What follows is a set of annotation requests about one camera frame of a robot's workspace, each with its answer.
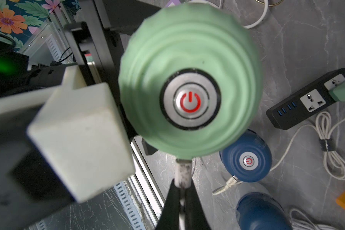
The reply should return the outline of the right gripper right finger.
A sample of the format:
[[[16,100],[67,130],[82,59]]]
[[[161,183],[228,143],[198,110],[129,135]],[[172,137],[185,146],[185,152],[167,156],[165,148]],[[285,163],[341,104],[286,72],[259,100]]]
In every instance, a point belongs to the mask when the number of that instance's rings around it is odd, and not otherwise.
[[[211,230],[206,219],[194,182],[186,189],[185,195],[185,229]]]

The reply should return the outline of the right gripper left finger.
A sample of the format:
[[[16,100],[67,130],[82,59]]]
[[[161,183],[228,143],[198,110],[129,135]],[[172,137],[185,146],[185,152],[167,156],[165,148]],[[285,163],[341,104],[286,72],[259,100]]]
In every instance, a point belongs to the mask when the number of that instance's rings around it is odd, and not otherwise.
[[[181,209],[181,189],[175,186],[173,179],[155,230],[179,230],[179,214]]]

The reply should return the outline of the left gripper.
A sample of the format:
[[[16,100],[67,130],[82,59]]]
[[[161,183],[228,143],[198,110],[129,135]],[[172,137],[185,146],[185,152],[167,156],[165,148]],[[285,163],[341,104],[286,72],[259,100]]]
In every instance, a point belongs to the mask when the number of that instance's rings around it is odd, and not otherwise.
[[[90,52],[100,81],[109,85],[124,123],[129,142],[137,132],[127,120],[120,102],[118,76],[124,53],[121,34],[132,35],[159,7],[140,1],[80,1],[84,21],[64,27],[66,39],[87,85],[96,84],[87,64],[85,53]]]

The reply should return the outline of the blue meat grinder front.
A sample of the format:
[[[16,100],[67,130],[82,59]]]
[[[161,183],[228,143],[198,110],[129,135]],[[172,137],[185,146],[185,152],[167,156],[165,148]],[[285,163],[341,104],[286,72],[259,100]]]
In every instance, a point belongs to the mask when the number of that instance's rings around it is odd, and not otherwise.
[[[241,230],[291,230],[282,206],[260,183],[241,183],[235,190],[236,219]]]

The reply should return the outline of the blue meat grinder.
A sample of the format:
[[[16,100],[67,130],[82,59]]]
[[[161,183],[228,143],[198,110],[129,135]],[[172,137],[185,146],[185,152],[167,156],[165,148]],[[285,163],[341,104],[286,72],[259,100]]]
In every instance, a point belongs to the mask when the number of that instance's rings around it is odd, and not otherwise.
[[[228,173],[247,183],[265,178],[272,166],[272,153],[268,144],[250,129],[221,150],[219,155]]]
[[[260,183],[241,183],[235,190],[236,219],[241,230],[291,230],[282,206]]]

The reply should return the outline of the green meat grinder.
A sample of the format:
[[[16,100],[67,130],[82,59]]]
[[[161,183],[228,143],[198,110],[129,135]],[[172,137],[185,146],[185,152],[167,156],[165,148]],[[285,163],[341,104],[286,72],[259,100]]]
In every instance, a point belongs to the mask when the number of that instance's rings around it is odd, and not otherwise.
[[[259,109],[263,73],[249,31],[202,3],[159,10],[131,36],[118,78],[126,116],[178,159],[235,142]]]

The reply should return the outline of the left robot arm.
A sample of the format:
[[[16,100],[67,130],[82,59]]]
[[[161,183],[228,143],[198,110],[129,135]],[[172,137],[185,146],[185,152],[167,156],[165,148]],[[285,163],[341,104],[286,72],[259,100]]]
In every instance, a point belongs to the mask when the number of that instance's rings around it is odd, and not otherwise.
[[[133,140],[117,83],[121,35],[158,11],[141,1],[0,1],[0,97],[58,85],[59,74],[78,65],[88,84],[110,86]]]

